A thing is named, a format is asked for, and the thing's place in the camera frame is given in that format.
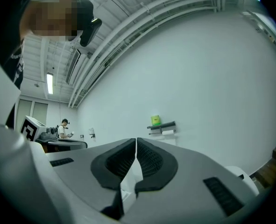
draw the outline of paper roll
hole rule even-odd
[[[162,135],[174,135],[174,130],[163,131]]]

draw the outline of cap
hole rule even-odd
[[[68,41],[74,40],[88,29],[93,20],[93,4],[89,0],[73,0],[72,15],[76,16],[77,31],[73,31]]]

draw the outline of black shelf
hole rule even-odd
[[[171,126],[175,126],[175,121],[161,124],[161,125],[148,126],[147,128],[150,130],[155,130],[155,129],[162,129],[162,128],[167,128],[167,127],[171,127]]]

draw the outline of white t-shirt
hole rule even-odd
[[[62,125],[60,125],[60,126],[58,127],[59,138],[61,138],[61,136],[60,136],[61,133],[64,133],[64,135],[66,135],[66,134],[65,134],[65,129],[64,129],[64,127],[63,127]]]

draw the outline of person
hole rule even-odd
[[[68,120],[67,119],[63,119],[61,122],[61,125],[59,125],[58,127],[58,135],[60,139],[66,139],[66,138],[70,138],[72,136],[72,134],[68,134],[66,135],[65,133],[65,127],[68,124]]]
[[[93,20],[89,0],[0,0],[0,66],[20,89],[24,38],[33,33],[71,41]],[[6,125],[14,128],[14,107]]]

